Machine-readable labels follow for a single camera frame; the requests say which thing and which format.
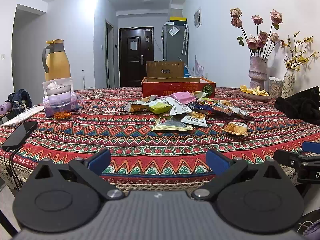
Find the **glass jar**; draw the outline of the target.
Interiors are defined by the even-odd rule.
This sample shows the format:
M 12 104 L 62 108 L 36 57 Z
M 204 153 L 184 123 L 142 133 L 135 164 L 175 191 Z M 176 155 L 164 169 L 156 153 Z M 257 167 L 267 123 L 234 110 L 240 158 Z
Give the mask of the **glass jar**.
M 268 93 L 272 98 L 278 98 L 281 96 L 283 88 L 283 80 L 270 76 L 268 78 Z

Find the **floral white vase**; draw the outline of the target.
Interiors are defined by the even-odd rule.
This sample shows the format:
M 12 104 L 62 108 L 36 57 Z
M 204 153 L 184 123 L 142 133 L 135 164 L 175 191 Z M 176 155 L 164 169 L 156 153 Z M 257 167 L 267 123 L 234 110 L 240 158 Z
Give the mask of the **floral white vase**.
M 296 77 L 293 69 L 287 69 L 284 75 L 281 97 L 286 99 L 293 95 Z

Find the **yellow green seed packet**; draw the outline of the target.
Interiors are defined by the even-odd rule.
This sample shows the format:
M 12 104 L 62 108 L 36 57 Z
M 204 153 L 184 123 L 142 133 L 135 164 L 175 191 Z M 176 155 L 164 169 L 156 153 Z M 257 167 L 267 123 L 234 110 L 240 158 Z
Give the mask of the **yellow green seed packet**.
M 161 115 L 156 123 L 155 126 L 151 129 L 151 131 L 178 131 L 178 132 L 186 132 L 192 131 L 193 126 L 190 124 L 185 124 L 174 118 L 173 116 L 163 116 Z

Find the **yellow flower branches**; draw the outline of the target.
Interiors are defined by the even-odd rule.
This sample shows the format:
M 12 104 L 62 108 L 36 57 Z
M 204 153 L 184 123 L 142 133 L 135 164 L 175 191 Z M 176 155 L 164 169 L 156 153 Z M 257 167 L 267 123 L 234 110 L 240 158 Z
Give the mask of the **yellow flower branches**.
M 292 37 L 288 36 L 285 41 L 281 42 L 286 69 L 297 72 L 309 66 L 311 61 L 316 61 L 319 58 L 319 51 L 312 49 L 313 36 L 306 36 L 300 40 L 299 33 L 296 32 Z

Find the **pink snack packet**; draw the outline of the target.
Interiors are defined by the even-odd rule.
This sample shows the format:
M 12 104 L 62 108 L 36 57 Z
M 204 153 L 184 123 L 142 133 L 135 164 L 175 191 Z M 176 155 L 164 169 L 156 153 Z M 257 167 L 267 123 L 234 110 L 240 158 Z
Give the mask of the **pink snack packet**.
M 170 97 L 185 105 L 197 100 L 197 97 L 192 96 L 188 91 L 172 93 Z

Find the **colourful red chip bag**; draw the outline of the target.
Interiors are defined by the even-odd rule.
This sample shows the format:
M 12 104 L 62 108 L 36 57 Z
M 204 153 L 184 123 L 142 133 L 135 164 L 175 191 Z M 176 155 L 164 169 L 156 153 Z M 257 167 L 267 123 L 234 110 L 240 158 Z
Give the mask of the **colourful red chip bag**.
M 237 115 L 242 119 L 249 119 L 251 116 L 246 112 L 235 107 L 228 100 L 196 100 L 187 104 L 187 106 L 194 112 L 203 113 L 205 115 L 222 114 L 228 117 Z

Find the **black smartphone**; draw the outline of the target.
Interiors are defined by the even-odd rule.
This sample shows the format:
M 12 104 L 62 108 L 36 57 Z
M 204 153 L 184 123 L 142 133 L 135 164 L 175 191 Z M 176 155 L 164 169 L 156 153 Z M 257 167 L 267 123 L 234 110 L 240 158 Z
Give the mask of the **black smartphone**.
M 16 150 L 23 145 L 27 137 L 37 128 L 37 121 L 26 121 L 20 124 L 2 144 L 4 151 Z

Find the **oat crisp cracker packet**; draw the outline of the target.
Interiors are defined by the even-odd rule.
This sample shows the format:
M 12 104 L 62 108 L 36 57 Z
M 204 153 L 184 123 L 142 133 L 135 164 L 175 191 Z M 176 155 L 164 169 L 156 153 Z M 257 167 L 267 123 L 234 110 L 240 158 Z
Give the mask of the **oat crisp cracker packet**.
M 199 112 L 187 113 L 181 120 L 181 122 L 193 126 L 206 127 L 206 115 Z

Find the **green white snack packet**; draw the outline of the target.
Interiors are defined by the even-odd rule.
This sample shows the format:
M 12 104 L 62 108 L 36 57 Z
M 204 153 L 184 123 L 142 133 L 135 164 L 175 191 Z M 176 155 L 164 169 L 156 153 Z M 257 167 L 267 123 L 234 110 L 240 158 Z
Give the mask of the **green white snack packet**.
M 157 99 L 148 103 L 147 109 L 153 114 L 159 115 L 170 111 L 172 105 L 166 99 Z

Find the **grey refrigerator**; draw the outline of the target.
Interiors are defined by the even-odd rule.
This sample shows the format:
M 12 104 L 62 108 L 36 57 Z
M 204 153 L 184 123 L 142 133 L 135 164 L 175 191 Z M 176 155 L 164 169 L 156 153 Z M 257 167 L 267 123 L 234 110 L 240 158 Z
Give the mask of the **grey refrigerator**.
M 163 25 L 162 45 L 164 61 L 183 61 L 188 63 L 188 54 L 182 53 L 185 26 Z

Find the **plate of orange peels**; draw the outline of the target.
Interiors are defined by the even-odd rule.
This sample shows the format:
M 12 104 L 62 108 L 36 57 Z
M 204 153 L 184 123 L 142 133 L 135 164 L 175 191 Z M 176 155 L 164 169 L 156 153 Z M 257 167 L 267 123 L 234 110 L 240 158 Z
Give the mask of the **plate of orange peels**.
M 267 101 L 270 100 L 271 96 L 266 90 L 261 90 L 258 85 L 256 88 L 247 88 L 246 85 L 240 86 L 240 94 L 246 99 L 254 101 Z

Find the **silver white snack packet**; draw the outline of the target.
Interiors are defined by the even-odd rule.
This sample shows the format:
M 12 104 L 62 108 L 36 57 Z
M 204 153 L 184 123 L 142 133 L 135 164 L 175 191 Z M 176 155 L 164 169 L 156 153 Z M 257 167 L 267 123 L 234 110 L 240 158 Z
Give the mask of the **silver white snack packet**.
M 156 95 L 151 95 L 148 97 L 141 98 L 140 100 L 136 100 L 133 102 L 129 102 L 125 107 L 125 111 L 129 113 L 138 112 L 142 110 L 151 111 L 150 103 L 157 99 Z

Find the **clear plastic cup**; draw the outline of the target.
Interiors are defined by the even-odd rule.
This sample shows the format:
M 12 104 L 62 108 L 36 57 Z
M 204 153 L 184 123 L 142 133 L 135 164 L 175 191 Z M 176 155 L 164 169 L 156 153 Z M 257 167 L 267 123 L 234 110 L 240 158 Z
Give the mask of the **clear plastic cup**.
M 50 107 L 55 120 L 65 120 L 71 117 L 71 85 L 55 85 L 51 83 L 46 88 Z

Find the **orange cracker packet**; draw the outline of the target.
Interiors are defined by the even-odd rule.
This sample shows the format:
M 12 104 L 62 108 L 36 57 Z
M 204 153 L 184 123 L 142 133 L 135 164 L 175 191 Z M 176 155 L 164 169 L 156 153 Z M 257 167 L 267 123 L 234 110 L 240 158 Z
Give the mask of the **orange cracker packet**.
M 233 135 L 248 136 L 248 126 L 246 124 L 230 122 L 222 130 Z

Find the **white printed snack packet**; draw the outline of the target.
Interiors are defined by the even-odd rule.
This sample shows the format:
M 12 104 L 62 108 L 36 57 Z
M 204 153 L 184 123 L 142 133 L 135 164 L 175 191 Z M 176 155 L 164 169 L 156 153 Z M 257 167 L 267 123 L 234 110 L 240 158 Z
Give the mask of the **white printed snack packet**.
M 164 98 L 164 101 L 171 106 L 170 115 L 181 115 L 191 113 L 192 110 L 185 104 L 178 102 L 174 98 L 167 97 Z

